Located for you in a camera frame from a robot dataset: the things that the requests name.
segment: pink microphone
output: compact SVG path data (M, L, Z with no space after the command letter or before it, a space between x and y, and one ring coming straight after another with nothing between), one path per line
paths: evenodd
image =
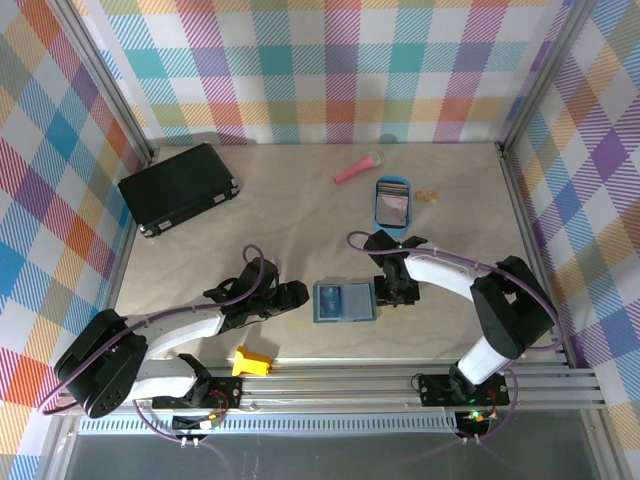
M373 150L372 152L369 152L369 154L362 160L357 161L349 168L333 177L333 181L337 184L341 184L342 182L349 180L351 177L359 174L360 172L364 172L369 168L382 165L382 162L384 162L384 154L379 150Z

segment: beige table surface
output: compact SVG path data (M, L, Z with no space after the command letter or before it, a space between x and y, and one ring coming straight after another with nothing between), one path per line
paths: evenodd
M136 236L117 303L121 315L189 301L243 268L242 247L255 243L282 262L283 281L309 287L331 278L371 278L381 270L349 248L352 230L373 231L374 185L382 175L435 190L437 203L414 202L409 235L488 262L525 258L493 145L381 145L381 167L335 185L333 176L371 145L216 147L240 184L230 202L153 239ZM161 159L179 153L165 148ZM238 345L283 359L457 360L480 337L471 302L422 284L413 307L378 310L375 322L314 324L312 300L245 329L185 344L201 360L233 356Z

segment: black briefcase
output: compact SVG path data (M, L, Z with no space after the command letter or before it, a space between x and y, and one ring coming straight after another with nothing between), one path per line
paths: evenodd
M209 143L124 178L118 188L145 237L160 235L238 194L238 182Z

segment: colorful plaid wall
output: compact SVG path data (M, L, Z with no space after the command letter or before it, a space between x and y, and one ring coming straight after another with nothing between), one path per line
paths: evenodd
M173 145L497 140L569 3L76 0Z
M105 303L141 162L45 0L0 0L0 479L30 479L55 361Z
M514 164L570 340L640 478L640 1L600 0Z

